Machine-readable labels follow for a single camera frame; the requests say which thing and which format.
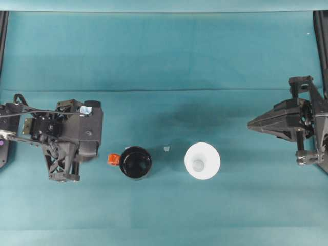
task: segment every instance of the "black cup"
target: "black cup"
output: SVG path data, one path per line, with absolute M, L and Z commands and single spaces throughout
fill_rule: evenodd
M 125 149 L 119 160 L 119 167 L 129 178 L 141 179 L 152 167 L 150 154 L 143 148 L 133 146 Z

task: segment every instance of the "table surface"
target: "table surface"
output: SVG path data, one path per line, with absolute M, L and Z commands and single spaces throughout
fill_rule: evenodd
M 322 85 L 312 17 L 11 12 L 1 102 L 99 100 L 104 127 L 79 183 L 49 181 L 41 149 L 14 146 L 0 170 L 3 245 L 326 245 L 327 175 L 246 128 L 290 97 L 289 77 Z M 210 180 L 184 167 L 199 141 L 221 155 Z M 141 181 L 107 165 L 132 145 L 153 159 Z

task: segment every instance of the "white cup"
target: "white cup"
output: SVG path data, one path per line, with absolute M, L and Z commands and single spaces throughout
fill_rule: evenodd
M 219 153 L 206 142 L 198 142 L 190 146 L 184 160 L 188 173 L 201 180 L 212 178 L 219 171 L 221 165 Z

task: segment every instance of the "cable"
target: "cable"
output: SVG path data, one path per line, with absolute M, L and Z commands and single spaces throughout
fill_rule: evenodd
M 50 114 L 63 114 L 63 115 L 83 115 L 87 116 L 87 114 L 79 113 L 79 112 L 61 112 L 61 111 L 53 111 L 53 110 L 29 110 L 22 113 L 15 113 L 15 114 L 7 114 L 7 115 L 0 115 L 0 118 L 8 118 L 8 117 L 15 117 L 24 114 L 33 114 L 33 113 L 50 113 Z

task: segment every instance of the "3d-printed part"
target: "3d-printed part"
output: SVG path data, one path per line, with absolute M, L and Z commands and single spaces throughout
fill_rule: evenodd
M 319 164 L 328 172 L 328 100 L 322 98 L 312 82 L 313 78 L 289 79 L 292 99 L 285 100 L 254 120 L 248 122 L 250 130 L 275 135 L 297 143 L 297 163 Z M 308 92 L 310 100 L 298 95 Z M 304 149 L 304 140 L 314 137 L 314 150 Z

